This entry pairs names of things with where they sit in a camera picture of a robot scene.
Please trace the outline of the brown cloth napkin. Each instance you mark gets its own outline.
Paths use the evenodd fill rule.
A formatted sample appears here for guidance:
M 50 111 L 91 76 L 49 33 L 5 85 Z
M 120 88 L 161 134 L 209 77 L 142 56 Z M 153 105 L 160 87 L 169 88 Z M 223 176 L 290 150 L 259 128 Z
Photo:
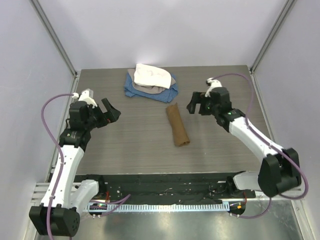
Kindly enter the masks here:
M 177 147 L 188 145 L 190 143 L 190 139 L 180 115 L 178 104 L 175 103 L 169 105 L 166 108 L 166 114 L 172 129 L 174 145 Z

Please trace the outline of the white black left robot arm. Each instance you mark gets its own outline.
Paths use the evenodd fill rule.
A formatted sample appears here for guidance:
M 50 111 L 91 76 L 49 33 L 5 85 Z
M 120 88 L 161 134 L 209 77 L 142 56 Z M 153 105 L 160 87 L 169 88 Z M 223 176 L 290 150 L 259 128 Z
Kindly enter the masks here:
M 57 165 L 40 204 L 32 206 L 29 211 L 37 232 L 51 240 L 54 237 L 74 237 L 88 203 L 92 198 L 100 200 L 106 195 L 107 187 L 97 175 L 83 180 L 76 191 L 72 191 L 91 131 L 116 122 L 121 115 L 107 98 L 101 101 L 105 112 L 94 105 L 90 97 L 71 103 L 68 125 L 59 140 L 53 141 L 58 150 Z

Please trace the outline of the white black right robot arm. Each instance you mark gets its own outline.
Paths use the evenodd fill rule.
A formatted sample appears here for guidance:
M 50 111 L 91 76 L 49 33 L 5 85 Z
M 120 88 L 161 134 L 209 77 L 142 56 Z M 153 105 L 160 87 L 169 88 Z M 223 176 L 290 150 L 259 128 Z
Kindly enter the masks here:
M 244 190 L 259 190 L 274 197 L 301 185 L 298 153 L 271 141 L 241 110 L 233 108 L 225 87 L 213 88 L 209 93 L 193 92 L 186 107 L 190 114 L 195 113 L 196 105 L 200 105 L 200 115 L 214 116 L 219 126 L 238 138 L 261 162 L 259 172 L 240 172 L 226 184 L 225 190 L 230 197 L 236 198 Z

